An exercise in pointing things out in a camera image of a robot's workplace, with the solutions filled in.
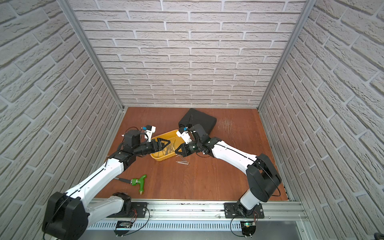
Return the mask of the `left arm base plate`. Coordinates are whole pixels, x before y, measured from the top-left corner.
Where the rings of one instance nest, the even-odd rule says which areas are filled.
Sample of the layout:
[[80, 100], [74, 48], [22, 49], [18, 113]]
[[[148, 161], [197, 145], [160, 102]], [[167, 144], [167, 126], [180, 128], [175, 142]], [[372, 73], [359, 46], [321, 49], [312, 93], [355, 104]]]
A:
[[147, 206], [148, 202], [130, 202], [124, 204], [120, 212], [112, 214], [107, 218], [133, 218], [135, 214], [137, 218], [144, 218], [147, 214]]

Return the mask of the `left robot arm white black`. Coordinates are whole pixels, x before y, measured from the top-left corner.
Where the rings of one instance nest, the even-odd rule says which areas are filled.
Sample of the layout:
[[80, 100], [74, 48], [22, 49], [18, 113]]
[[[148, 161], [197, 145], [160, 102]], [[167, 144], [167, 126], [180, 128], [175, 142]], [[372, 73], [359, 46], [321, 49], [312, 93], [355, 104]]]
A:
[[135, 217], [132, 198], [127, 194], [115, 193], [97, 204], [91, 204], [91, 200], [137, 157], [161, 152], [171, 143], [162, 138], [152, 139], [153, 133], [150, 126], [144, 132], [129, 130], [118, 149], [94, 173], [66, 192], [52, 194], [42, 223], [43, 234], [59, 240], [77, 240], [88, 227], [106, 217]]

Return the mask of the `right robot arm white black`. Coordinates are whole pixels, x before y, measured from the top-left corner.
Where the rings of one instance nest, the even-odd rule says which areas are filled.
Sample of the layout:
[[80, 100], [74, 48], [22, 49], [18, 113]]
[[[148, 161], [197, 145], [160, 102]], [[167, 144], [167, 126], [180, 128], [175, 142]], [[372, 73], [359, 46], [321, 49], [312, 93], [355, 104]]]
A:
[[237, 201], [235, 207], [240, 215], [248, 216], [255, 206], [261, 202], [266, 203], [279, 189], [282, 179], [267, 155], [248, 154], [219, 138], [211, 138], [200, 124], [190, 128], [181, 127], [177, 136], [182, 138], [184, 143], [175, 150], [176, 154], [187, 157], [201, 152], [229, 163], [247, 176], [249, 189]]

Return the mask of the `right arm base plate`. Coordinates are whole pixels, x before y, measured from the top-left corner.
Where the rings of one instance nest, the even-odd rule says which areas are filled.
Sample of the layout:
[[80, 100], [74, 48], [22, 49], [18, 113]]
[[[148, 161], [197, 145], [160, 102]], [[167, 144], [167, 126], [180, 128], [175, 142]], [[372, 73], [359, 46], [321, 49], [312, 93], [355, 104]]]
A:
[[226, 219], [232, 218], [246, 218], [246, 219], [264, 219], [264, 210], [261, 204], [255, 205], [251, 210], [246, 209], [240, 204], [236, 203], [224, 203], [224, 211]]

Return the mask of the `yellow plastic storage box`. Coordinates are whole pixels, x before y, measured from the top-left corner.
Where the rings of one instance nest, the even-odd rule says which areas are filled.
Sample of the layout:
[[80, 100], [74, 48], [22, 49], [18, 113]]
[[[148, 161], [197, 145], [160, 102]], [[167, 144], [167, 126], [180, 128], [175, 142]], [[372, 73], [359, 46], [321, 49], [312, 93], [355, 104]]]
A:
[[166, 160], [168, 158], [171, 158], [171, 157], [174, 157], [177, 155], [175, 153], [175, 150], [180, 145], [185, 143], [184, 140], [177, 135], [178, 131], [179, 130], [173, 130], [173, 131], [158, 135], [156, 137], [153, 137], [153, 139], [155, 139], [155, 140], [157, 138], [161, 138], [161, 139], [165, 139], [165, 140], [170, 141], [170, 144], [168, 146], [166, 146], [162, 151], [151, 154], [151, 157], [153, 159], [160, 162], [160, 161]]

